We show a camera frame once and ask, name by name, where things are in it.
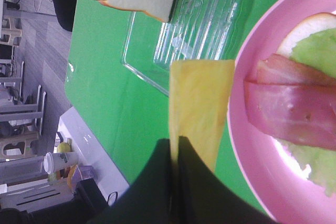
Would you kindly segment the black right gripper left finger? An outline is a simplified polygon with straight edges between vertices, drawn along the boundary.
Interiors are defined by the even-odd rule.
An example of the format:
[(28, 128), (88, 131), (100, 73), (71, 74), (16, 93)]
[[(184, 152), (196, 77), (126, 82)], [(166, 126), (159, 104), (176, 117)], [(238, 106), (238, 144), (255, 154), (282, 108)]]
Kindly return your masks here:
[(126, 192), (88, 223), (169, 223), (171, 182), (170, 143), (163, 138)]

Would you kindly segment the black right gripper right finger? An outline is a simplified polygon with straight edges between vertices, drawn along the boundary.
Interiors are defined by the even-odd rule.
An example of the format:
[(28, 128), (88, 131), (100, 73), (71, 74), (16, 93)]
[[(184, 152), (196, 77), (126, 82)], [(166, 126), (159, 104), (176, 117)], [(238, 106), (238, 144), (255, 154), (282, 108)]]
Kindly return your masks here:
[(187, 137), (179, 137), (178, 152), (182, 223), (276, 223), (226, 187)]

